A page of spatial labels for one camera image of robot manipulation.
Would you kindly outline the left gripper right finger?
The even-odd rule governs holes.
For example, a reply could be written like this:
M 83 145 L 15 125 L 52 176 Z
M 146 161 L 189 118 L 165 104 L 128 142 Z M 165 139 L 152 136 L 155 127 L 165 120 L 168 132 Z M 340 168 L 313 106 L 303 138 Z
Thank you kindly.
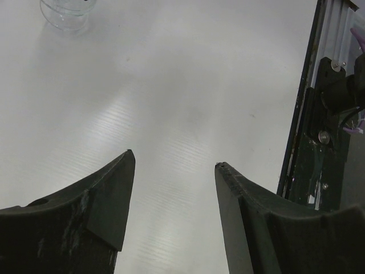
M 364 207 L 323 212 L 214 169 L 230 273 L 363 273 Z

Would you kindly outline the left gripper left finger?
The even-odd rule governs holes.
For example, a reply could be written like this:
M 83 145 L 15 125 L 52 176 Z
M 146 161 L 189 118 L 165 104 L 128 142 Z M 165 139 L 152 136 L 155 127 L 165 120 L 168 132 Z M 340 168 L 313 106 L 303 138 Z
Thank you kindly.
M 135 156 L 25 207 L 1 210 L 2 273 L 114 273 L 128 220 Z

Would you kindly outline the textured glass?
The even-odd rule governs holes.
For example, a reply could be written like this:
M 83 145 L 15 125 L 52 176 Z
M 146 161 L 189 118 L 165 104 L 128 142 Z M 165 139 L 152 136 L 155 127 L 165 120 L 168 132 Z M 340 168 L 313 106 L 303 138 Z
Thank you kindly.
M 82 29 L 97 0 L 40 0 L 42 15 L 48 23 L 60 30 Z

